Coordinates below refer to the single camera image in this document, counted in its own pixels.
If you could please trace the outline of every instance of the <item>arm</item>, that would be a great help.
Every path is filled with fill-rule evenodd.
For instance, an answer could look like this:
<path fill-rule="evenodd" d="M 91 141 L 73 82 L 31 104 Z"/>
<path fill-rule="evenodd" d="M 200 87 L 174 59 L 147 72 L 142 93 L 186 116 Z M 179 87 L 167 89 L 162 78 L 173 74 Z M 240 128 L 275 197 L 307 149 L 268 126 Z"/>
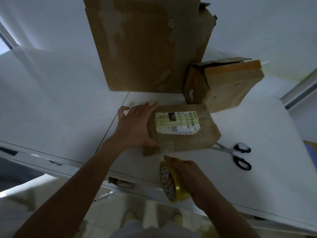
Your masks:
<path fill-rule="evenodd" d="M 22 225 L 13 237 L 73 237 L 115 159 L 127 148 L 158 147 L 146 123 L 157 103 L 118 110 L 118 127 L 98 152 Z"/>
<path fill-rule="evenodd" d="M 179 161 L 169 156 L 164 158 L 180 171 L 195 205 L 206 213 L 221 238 L 260 238 L 195 162 Z"/>

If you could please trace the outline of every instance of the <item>scissors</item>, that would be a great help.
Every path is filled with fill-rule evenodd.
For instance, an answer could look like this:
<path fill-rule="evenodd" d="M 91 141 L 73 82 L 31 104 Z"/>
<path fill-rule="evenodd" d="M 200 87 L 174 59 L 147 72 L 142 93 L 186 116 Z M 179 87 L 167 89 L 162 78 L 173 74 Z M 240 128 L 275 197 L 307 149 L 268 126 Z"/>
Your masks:
<path fill-rule="evenodd" d="M 247 161 L 245 161 L 243 158 L 240 158 L 238 156 L 236 156 L 233 152 L 234 151 L 239 151 L 241 153 L 250 153 L 251 152 L 251 148 L 249 146 L 247 146 L 244 143 L 237 143 L 234 145 L 233 148 L 227 148 L 219 143 L 216 143 L 216 145 L 218 145 L 220 148 L 212 148 L 212 149 L 216 149 L 219 150 L 221 152 L 227 152 L 229 154 L 231 154 L 233 156 L 233 160 L 236 163 L 236 165 L 246 171 L 249 171 L 252 169 L 252 166 L 250 163 L 248 163 Z"/>

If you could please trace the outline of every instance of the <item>shoe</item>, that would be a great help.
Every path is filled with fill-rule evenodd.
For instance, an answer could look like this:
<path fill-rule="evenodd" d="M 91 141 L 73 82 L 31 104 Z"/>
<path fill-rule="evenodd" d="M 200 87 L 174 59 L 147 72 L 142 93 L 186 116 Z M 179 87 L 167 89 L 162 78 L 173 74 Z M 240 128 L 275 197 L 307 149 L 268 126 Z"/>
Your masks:
<path fill-rule="evenodd" d="M 125 225 L 125 223 L 127 223 L 129 220 L 133 220 L 133 219 L 136 219 L 135 214 L 131 211 L 128 212 L 124 217 L 123 225 Z"/>
<path fill-rule="evenodd" d="M 183 227 L 183 216 L 181 214 L 176 214 L 173 218 L 173 221 Z"/>

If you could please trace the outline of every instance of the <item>packing tape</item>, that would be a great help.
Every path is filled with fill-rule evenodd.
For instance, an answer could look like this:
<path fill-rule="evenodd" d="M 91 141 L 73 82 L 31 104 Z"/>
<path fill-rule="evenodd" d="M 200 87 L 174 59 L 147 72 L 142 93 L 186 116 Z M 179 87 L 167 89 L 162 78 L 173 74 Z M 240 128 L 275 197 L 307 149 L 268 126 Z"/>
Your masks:
<path fill-rule="evenodd" d="M 166 161 L 160 163 L 159 173 L 163 190 L 170 202 L 186 200 L 191 196 L 180 172 Z"/>

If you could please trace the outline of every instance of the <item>person's left hand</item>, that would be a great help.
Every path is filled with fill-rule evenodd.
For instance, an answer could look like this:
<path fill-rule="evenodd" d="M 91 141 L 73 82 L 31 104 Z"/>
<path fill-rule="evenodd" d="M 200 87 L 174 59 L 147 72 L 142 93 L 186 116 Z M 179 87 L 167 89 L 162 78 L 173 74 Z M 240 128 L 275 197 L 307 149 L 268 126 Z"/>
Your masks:
<path fill-rule="evenodd" d="M 149 137 L 146 128 L 149 116 L 157 106 L 158 102 L 151 106 L 149 106 L 149 103 L 134 106 L 127 115 L 125 115 L 123 111 L 128 110 L 129 107 L 122 106 L 119 108 L 119 122 L 112 136 L 118 141 L 118 146 L 122 146 L 123 149 L 134 148 L 141 145 L 159 148 L 159 145 Z"/>

